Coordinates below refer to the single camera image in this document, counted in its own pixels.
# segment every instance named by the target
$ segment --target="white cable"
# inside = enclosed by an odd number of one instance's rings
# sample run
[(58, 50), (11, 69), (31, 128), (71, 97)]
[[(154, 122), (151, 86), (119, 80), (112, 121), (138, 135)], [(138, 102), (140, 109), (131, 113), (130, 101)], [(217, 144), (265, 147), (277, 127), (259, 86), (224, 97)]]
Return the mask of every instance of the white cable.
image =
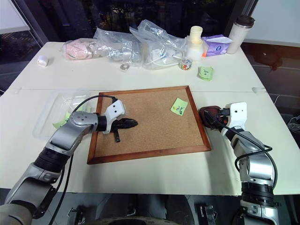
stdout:
[(291, 121), (295, 118), (298, 118), (297, 116), (296, 117), (293, 117), (290, 119), (290, 121), (287, 123), (287, 127), (294, 133), (296, 134), (300, 134), (300, 124), (298, 123), (291, 123)]
[(274, 105), (276, 104), (277, 99), (279, 98), (279, 96), (280, 96), (280, 95), (278, 95), (278, 96), (276, 97), (276, 99), (275, 99), (275, 101), (274, 101)]

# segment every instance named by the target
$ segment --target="travel mug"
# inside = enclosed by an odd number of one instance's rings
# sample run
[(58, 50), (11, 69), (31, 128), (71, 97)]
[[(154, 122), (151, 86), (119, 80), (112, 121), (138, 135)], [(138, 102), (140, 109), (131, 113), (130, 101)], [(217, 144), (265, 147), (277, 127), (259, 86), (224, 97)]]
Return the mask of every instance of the travel mug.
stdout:
[(234, 54), (244, 41), (247, 33), (253, 27), (255, 19), (248, 15), (240, 15), (235, 21), (231, 28), (229, 38), (232, 40), (230, 43), (227, 53)]

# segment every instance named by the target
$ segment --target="green sticky note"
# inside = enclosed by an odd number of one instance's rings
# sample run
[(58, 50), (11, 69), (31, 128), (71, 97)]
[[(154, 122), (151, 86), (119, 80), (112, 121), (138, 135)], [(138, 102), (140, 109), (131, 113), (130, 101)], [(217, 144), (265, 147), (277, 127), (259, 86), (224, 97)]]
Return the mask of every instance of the green sticky note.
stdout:
[(188, 105), (188, 102), (185, 102), (185, 101), (181, 100), (180, 98), (177, 98), (171, 107), (171, 111), (177, 115), (182, 116), (187, 105)]
[(61, 121), (59, 121), (58, 123), (53, 123), (53, 126), (56, 129), (60, 128), (62, 125), (64, 125), (67, 122), (67, 120), (69, 119), (70, 115), (71, 115), (70, 113), (66, 112), (65, 118), (62, 119)]
[(198, 75), (201, 79), (210, 81), (212, 79), (213, 72), (214, 69), (212, 67), (200, 67)]

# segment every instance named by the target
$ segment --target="floor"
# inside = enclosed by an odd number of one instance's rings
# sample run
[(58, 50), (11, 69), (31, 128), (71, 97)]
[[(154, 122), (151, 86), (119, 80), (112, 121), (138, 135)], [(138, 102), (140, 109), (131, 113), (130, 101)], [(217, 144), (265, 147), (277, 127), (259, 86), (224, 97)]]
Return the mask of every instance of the floor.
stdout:
[[(9, 189), (0, 189), (0, 204), (4, 203), (8, 191)], [(66, 225), (68, 223), (68, 212), (71, 208), (81, 209), (85, 212), (86, 222), (98, 219), (105, 203), (111, 196), (111, 194), (67, 193), (53, 224)], [(32, 225), (47, 225), (51, 220), (60, 197), (61, 193), (58, 193), (54, 197), (45, 215), (40, 219), (34, 219)], [(219, 225), (229, 225), (233, 215), (240, 206), (239, 196), (186, 195), (186, 198), (193, 213), (195, 225), (203, 225), (203, 223), (200, 224), (198, 220), (200, 205), (213, 206), (214, 210), (217, 212), (216, 222)], [(275, 196), (275, 201), (279, 203), (278, 213), (280, 224), (298, 224), (296, 222), (292, 223), (290, 219), (290, 215), (292, 215), (293, 218), (296, 218), (295, 208), (293, 206), (293, 196), (277, 195)], [(154, 198), (154, 201), (149, 204), (152, 204), (151, 208), (154, 209), (154, 211), (149, 211), (149, 216), (165, 218), (165, 208), (159, 201), (159, 198), (157, 198), (157, 201)]]

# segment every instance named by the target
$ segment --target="yellow sticky note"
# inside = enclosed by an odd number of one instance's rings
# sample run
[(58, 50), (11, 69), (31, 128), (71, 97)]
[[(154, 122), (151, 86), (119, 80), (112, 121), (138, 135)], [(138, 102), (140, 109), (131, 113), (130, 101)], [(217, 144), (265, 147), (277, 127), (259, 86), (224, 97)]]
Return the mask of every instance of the yellow sticky note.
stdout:
[(70, 113), (66, 112), (65, 118), (63, 118), (61, 121), (59, 121), (57, 123), (53, 123), (53, 126), (56, 129), (60, 128), (62, 125), (64, 125), (67, 122), (67, 120), (69, 119), (70, 115), (71, 115)]
[(179, 116), (182, 116), (187, 105), (188, 105), (188, 102), (185, 102), (185, 101), (181, 100), (180, 98), (177, 98), (171, 107), (171, 111)]

